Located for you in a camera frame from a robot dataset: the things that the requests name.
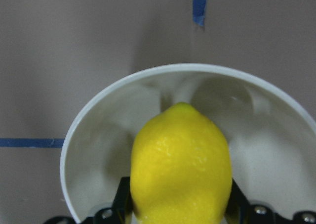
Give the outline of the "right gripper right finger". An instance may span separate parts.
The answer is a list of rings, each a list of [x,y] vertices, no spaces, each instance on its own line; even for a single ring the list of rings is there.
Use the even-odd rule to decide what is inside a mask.
[[[288,219],[262,203],[250,203],[237,183],[233,181],[232,191],[225,212],[228,224],[314,224],[316,213],[303,210]]]

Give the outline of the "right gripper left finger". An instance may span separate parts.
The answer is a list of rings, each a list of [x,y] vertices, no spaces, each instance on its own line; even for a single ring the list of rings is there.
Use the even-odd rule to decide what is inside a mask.
[[[86,217],[81,224],[130,224],[131,217],[130,177],[122,177],[112,205]]]

